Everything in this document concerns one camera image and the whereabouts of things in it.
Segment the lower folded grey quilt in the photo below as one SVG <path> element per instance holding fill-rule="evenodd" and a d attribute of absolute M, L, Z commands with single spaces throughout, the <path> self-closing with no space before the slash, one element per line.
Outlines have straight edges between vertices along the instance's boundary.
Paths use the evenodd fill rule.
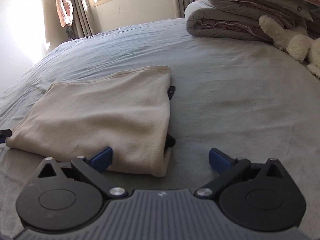
<path fill-rule="evenodd" d="M 195 37 L 273 42 L 272 38 L 261 30 L 258 21 L 216 9 L 202 1 L 190 3 L 184 14 L 186 30 Z"/>

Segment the beige black raglan bear shirt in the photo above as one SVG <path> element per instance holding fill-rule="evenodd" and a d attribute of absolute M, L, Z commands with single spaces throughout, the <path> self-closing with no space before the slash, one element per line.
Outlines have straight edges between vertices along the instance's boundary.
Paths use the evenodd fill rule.
<path fill-rule="evenodd" d="M 167 173 L 171 69 L 142 67 L 96 80 L 53 83 L 12 130 L 6 145 L 67 162 L 103 148 L 109 170 Z"/>

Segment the upper folded grey quilt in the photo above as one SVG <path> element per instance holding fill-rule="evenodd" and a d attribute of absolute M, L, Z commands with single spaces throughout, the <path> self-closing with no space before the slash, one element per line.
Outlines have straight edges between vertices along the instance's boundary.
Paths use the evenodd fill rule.
<path fill-rule="evenodd" d="M 282 27 L 302 26 L 319 35 L 319 6 L 305 0 L 202 0 L 224 12 L 259 20 L 267 15 Z"/>

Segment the grey left window curtain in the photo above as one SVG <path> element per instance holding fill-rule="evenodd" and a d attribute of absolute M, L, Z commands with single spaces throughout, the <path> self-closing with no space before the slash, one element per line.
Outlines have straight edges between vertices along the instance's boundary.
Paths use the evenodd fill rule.
<path fill-rule="evenodd" d="M 73 23 L 71 29 L 75 38 L 93 36 L 97 33 L 89 0 L 71 0 Z"/>

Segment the pink hanging cloth bag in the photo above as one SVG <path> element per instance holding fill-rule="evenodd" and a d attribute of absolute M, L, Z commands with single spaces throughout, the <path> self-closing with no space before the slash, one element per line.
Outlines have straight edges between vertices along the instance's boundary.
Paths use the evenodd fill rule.
<path fill-rule="evenodd" d="M 56 11 L 61 27 L 64 28 L 73 24 L 73 10 L 71 0 L 56 0 Z"/>

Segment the grey bed sheet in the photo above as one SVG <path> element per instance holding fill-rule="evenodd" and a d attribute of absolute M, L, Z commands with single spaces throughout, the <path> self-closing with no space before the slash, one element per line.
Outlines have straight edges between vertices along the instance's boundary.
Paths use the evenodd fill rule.
<path fill-rule="evenodd" d="M 300 229 L 319 238 L 319 80 L 273 46 L 189 35 L 184 19 L 122 27 L 58 46 L 1 95 L 1 128 L 13 128 L 54 82 L 98 79 L 145 66 L 169 66 L 167 175 L 106 172 L 132 189 L 196 189 L 215 176 L 217 148 L 254 163 L 279 159 L 306 199 Z"/>

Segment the folded grey quilt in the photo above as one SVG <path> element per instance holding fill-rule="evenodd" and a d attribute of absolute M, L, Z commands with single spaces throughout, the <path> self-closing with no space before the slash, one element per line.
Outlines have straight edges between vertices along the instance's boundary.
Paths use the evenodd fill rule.
<path fill-rule="evenodd" d="M 319 6 L 305 0 L 202 0 L 224 12 L 259 20 L 267 15 L 282 27 L 302 26 L 319 35 Z"/>
<path fill-rule="evenodd" d="M 202 1 L 190 3 L 184 14 L 186 30 L 195 37 L 273 42 L 272 38 L 261 30 L 258 21 L 216 9 Z"/>

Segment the white plush toy dog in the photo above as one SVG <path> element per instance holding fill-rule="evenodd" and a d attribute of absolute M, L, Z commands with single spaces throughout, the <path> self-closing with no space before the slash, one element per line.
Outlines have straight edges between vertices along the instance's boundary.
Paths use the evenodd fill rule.
<path fill-rule="evenodd" d="M 272 38 L 276 48 L 287 52 L 300 63 L 306 61 L 308 71 L 319 79 L 319 38 L 310 38 L 301 27 L 284 29 L 268 16 L 261 16 L 259 25 L 262 31 Z"/>

